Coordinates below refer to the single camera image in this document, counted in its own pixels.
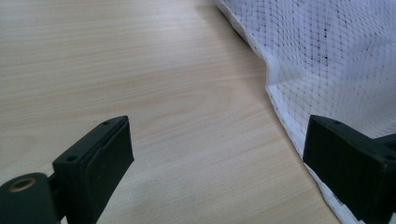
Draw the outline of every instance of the light wood grain surface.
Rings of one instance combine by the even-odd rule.
[[[2,1],[0,182],[128,115],[135,162],[99,223],[337,223],[264,84],[211,0]]]

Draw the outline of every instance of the white mesh fabric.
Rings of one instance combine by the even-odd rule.
[[[395,1],[216,2],[266,61],[266,89],[301,156],[311,114],[372,138],[396,133]],[[339,219],[357,222],[311,173]]]

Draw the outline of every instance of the wooden table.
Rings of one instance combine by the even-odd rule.
[[[2,1],[0,182],[128,115],[135,162],[99,223],[337,223],[264,85],[212,0]]]

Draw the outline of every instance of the screw hole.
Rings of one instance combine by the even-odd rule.
[[[388,161],[396,161],[396,157],[390,155],[386,155],[385,159],[387,159]]]
[[[69,156],[67,157],[67,161],[75,161],[77,159],[77,156]]]
[[[8,191],[12,193],[20,192],[25,189],[29,189],[35,184],[35,178],[32,177],[27,177],[24,179],[20,179],[18,181],[15,181],[11,187],[9,187]]]

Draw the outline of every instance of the white net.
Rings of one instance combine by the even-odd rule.
[[[267,63],[266,88],[302,156],[308,119],[396,133],[396,1],[216,0]],[[358,222],[318,181],[344,223]]]

